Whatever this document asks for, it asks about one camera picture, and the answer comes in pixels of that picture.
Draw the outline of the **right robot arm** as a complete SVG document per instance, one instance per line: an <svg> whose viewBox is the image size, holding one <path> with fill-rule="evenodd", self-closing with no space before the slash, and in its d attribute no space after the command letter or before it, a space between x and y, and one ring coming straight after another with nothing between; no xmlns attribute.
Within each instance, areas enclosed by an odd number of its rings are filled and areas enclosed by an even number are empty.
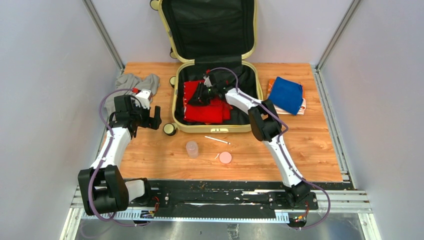
<svg viewBox="0 0 424 240"><path fill-rule="evenodd" d="M254 137L262 142L271 153L286 187L284 196L286 204L292 209L298 209L306 201L311 188L296 167L288 148L284 142L283 134L289 127L279 118L271 100L259 100L239 88L239 78L235 72L232 80L211 81L211 70L203 75L188 104L197 107L211 105L215 98L225 101L238 108L249 117L251 131Z"/></svg>

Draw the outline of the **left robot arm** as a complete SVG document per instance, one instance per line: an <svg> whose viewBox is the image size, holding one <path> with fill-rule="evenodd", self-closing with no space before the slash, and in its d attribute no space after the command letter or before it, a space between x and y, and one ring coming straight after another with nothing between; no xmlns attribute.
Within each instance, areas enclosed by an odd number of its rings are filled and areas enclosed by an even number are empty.
<svg viewBox="0 0 424 240"><path fill-rule="evenodd" d="M142 207L158 204L146 178L125 180L120 172L124 152L137 136L138 128L158 130L162 122L159 106L150 116L151 97L147 90L114 97L114 111L106 120L106 141L92 165L77 176L84 210L89 216L103 218L105 214L125 211L130 202Z"/></svg>

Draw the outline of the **clear plastic cup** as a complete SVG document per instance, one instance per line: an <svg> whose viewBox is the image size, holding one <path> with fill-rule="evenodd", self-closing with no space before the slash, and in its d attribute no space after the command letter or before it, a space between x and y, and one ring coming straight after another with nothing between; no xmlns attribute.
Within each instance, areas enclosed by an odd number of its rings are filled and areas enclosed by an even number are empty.
<svg viewBox="0 0 424 240"><path fill-rule="evenodd" d="M190 158L195 159L199 156L199 146L196 141L187 142L185 147Z"/></svg>

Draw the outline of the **red shirt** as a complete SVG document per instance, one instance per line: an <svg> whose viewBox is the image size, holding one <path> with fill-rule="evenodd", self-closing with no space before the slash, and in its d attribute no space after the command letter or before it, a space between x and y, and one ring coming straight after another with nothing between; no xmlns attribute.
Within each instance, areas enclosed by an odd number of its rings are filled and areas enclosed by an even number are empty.
<svg viewBox="0 0 424 240"><path fill-rule="evenodd" d="M199 83L203 84L204 80L187 81L183 84L183 119L187 122L206 125L222 124L224 121L230 120L233 107L218 97L213 98L211 103L206 106L189 104Z"/></svg>

